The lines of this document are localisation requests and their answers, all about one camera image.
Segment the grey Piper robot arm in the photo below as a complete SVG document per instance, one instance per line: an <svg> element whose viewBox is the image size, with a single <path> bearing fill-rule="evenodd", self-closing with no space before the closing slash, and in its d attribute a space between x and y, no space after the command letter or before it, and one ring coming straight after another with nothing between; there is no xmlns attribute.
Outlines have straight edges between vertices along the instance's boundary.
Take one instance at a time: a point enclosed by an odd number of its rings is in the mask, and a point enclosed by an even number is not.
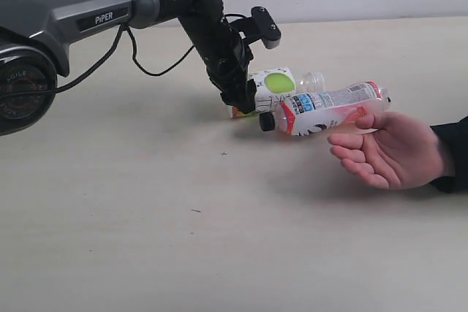
<svg viewBox="0 0 468 312"><path fill-rule="evenodd" d="M1 133L37 123L55 97L100 68L124 34L177 20L225 104L254 109L252 53L227 19L222 0L1 0ZM70 48L112 31L104 57L67 84Z"/></svg>

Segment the person's open bare hand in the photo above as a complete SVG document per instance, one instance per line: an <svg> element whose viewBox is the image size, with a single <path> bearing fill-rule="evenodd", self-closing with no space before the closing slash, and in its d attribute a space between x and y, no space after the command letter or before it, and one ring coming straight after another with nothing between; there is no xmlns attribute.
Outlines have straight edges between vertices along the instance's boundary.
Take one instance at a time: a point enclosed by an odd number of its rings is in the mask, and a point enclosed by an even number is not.
<svg viewBox="0 0 468 312"><path fill-rule="evenodd" d="M363 132L333 133L327 141L341 166L368 186L415 189L455 175L448 146L418 119L386 112L359 118L355 126Z"/></svg>

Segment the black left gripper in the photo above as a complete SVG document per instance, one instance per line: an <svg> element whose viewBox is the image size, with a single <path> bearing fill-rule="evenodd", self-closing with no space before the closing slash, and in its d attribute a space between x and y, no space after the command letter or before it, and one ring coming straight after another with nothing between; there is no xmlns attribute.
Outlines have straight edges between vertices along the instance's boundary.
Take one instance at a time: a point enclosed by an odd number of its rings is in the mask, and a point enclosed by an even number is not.
<svg viewBox="0 0 468 312"><path fill-rule="evenodd" d="M241 113L255 110L257 86L246 81L249 56L239 32L224 15L186 15L182 26L205 64L210 81L221 91L222 101Z"/></svg>

